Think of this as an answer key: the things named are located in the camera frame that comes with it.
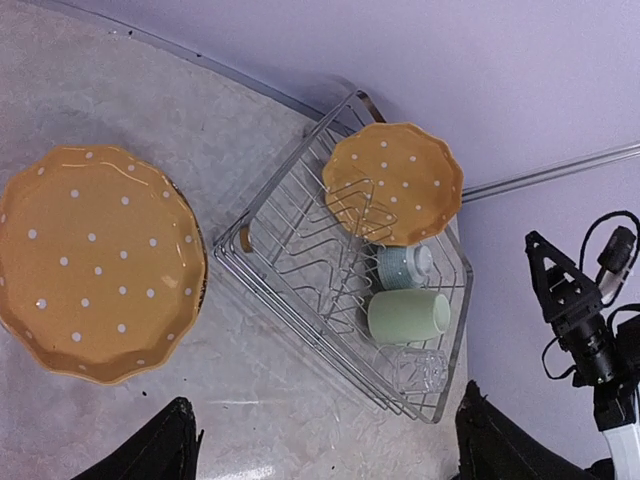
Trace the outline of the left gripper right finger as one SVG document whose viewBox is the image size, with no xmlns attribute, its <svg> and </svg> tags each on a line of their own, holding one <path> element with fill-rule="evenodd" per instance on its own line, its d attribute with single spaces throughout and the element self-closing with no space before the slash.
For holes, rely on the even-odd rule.
<svg viewBox="0 0 640 480">
<path fill-rule="evenodd" d="M 528 435 L 481 393 L 466 385 L 455 415 L 459 449 L 457 479 L 613 479 L 613 461 L 583 469 Z"/>
</svg>

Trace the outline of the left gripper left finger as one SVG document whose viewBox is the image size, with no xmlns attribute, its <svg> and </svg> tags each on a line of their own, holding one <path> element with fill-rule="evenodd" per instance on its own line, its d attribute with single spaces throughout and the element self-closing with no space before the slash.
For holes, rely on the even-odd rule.
<svg viewBox="0 0 640 480">
<path fill-rule="evenodd" d="M 203 436 L 191 402 L 177 397 L 112 454 L 76 477 L 194 480 Z"/>
</svg>

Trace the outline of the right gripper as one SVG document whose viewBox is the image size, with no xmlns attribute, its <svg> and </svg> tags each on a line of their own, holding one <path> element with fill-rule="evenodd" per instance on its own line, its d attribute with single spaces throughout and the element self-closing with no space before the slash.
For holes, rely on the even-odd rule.
<svg viewBox="0 0 640 480">
<path fill-rule="evenodd" d="M 539 232 L 525 236 L 534 293 L 543 319 L 573 359 L 572 386 L 595 387 L 625 376 L 612 330 L 601 314 L 600 290 L 567 255 Z"/>
</svg>

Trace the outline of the yellow polka dot plate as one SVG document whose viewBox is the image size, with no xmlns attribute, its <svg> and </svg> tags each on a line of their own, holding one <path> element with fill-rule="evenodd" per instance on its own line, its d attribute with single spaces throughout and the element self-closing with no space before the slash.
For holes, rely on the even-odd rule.
<svg viewBox="0 0 640 480">
<path fill-rule="evenodd" d="M 191 329 L 171 179 L 113 145 L 58 146 L 1 198 L 1 322 L 45 369 L 116 384 Z"/>
<path fill-rule="evenodd" d="M 445 230 L 461 208 L 464 175 L 445 141 L 412 123 L 373 123 L 336 145 L 322 181 L 347 232 L 407 247 Z"/>
</svg>

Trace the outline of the blue polka dot plate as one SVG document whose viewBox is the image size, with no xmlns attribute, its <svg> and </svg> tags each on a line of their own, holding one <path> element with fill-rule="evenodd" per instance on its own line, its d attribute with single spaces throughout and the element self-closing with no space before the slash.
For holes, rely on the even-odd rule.
<svg viewBox="0 0 640 480">
<path fill-rule="evenodd" d="M 208 252 L 200 225 L 188 199 L 180 188 L 169 182 L 168 201 L 173 209 L 172 248 L 179 259 L 178 280 L 181 306 L 189 305 L 190 322 L 199 315 L 207 290 Z"/>
</svg>

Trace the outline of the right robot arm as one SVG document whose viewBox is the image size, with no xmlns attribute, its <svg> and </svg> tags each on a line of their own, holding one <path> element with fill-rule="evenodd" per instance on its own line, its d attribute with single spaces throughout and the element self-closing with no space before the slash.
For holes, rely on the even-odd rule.
<svg viewBox="0 0 640 480">
<path fill-rule="evenodd" d="M 613 327 L 602 311 L 623 287 L 636 236 L 619 226 L 599 255 L 590 279 L 536 231 L 525 237 L 532 286 L 554 340 L 574 365 L 576 388 L 593 389 L 593 414 L 603 434 L 616 479 L 639 477 L 639 318 Z"/>
</svg>

